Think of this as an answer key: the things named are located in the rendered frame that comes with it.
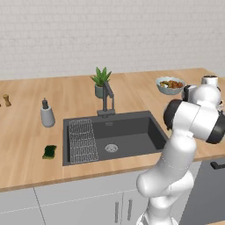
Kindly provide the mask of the dark grey sink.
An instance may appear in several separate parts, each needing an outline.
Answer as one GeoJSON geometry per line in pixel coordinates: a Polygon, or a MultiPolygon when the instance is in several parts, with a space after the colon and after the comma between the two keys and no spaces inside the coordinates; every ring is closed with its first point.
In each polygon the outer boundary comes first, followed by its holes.
{"type": "Polygon", "coordinates": [[[90,119],[97,145],[98,160],[112,160],[130,156],[160,153],[168,140],[149,111],[127,112],[102,117],[83,117],[63,121],[62,164],[69,166],[69,123],[90,119]]]}

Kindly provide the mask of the green sponge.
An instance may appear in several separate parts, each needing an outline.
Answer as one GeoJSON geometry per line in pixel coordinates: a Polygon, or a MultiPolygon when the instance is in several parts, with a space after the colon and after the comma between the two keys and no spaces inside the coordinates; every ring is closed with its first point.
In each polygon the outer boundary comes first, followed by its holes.
{"type": "Polygon", "coordinates": [[[42,156],[43,159],[53,159],[54,153],[56,150],[55,145],[48,145],[45,147],[44,155],[42,156]]]}

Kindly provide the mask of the grey panel under sink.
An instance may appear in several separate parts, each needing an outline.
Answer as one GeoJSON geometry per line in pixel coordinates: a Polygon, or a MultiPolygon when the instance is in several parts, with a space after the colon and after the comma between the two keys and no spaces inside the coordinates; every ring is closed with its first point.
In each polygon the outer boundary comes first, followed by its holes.
{"type": "Polygon", "coordinates": [[[35,187],[42,206],[103,196],[109,193],[130,191],[136,188],[136,179],[142,171],[120,173],[111,176],[89,178],[55,185],[35,187]]]}

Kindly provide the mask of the dark grey tap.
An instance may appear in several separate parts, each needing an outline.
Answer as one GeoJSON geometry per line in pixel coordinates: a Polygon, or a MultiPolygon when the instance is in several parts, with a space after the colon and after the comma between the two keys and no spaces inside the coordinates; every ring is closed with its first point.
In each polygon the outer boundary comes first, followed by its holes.
{"type": "Polygon", "coordinates": [[[113,94],[113,91],[107,81],[104,81],[104,85],[103,85],[103,109],[97,110],[97,114],[99,117],[102,117],[103,119],[106,119],[108,116],[115,114],[114,94],[113,94]],[[110,99],[112,100],[112,108],[111,109],[107,108],[107,97],[110,97],[110,99]]]}

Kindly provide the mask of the green plant in grey pot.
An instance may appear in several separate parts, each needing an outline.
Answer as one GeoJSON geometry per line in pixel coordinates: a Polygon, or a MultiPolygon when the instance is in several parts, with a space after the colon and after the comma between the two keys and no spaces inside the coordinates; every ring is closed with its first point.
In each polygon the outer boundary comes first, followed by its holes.
{"type": "Polygon", "coordinates": [[[97,98],[103,97],[103,86],[105,81],[109,81],[109,76],[112,72],[108,72],[107,68],[100,70],[96,68],[96,75],[91,77],[91,80],[95,83],[95,96],[97,98]]]}

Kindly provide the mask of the pale bowl with food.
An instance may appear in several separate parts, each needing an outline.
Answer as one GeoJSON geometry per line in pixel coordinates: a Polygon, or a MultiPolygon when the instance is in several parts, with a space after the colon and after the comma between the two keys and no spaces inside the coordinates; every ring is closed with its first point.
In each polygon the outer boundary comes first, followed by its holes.
{"type": "Polygon", "coordinates": [[[156,86],[163,94],[176,95],[184,89],[185,82],[180,78],[161,76],[156,79],[156,86]]]}

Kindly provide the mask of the grey soap dispenser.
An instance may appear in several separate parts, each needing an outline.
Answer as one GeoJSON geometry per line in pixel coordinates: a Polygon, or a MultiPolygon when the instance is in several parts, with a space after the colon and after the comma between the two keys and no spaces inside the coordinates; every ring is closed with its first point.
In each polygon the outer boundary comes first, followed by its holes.
{"type": "Polygon", "coordinates": [[[42,100],[42,107],[40,108],[41,122],[44,127],[52,127],[55,124],[54,113],[52,107],[44,98],[42,100]]]}

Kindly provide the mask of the grey cupboard door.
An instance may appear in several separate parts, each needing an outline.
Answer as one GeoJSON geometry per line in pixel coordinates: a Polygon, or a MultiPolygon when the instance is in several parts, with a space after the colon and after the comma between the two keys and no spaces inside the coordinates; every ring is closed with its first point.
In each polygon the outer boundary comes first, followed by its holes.
{"type": "Polygon", "coordinates": [[[142,197],[137,190],[125,191],[123,193],[123,207],[121,225],[136,225],[140,216],[145,212],[148,205],[148,198],[142,197]],[[128,201],[133,200],[130,221],[127,220],[128,201]]]}
{"type": "Polygon", "coordinates": [[[41,206],[46,225],[120,225],[122,193],[70,200],[41,206]],[[114,222],[115,202],[119,204],[119,221],[114,222]]]}

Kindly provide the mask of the grey dishwasher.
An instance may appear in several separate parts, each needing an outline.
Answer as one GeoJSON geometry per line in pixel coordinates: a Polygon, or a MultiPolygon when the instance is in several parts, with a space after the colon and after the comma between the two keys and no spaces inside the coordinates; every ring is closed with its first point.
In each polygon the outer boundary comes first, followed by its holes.
{"type": "Polygon", "coordinates": [[[179,225],[225,221],[225,168],[214,170],[211,162],[225,164],[225,157],[201,163],[179,225]]]}

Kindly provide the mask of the grey drawer front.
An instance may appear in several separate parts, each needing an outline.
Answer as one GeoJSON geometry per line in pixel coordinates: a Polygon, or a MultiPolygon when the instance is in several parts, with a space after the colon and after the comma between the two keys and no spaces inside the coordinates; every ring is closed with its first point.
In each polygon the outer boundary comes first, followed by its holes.
{"type": "Polygon", "coordinates": [[[45,225],[45,222],[38,207],[29,207],[0,213],[0,225],[45,225]]]}
{"type": "Polygon", "coordinates": [[[39,207],[33,188],[0,192],[0,214],[35,209],[39,207]]]}

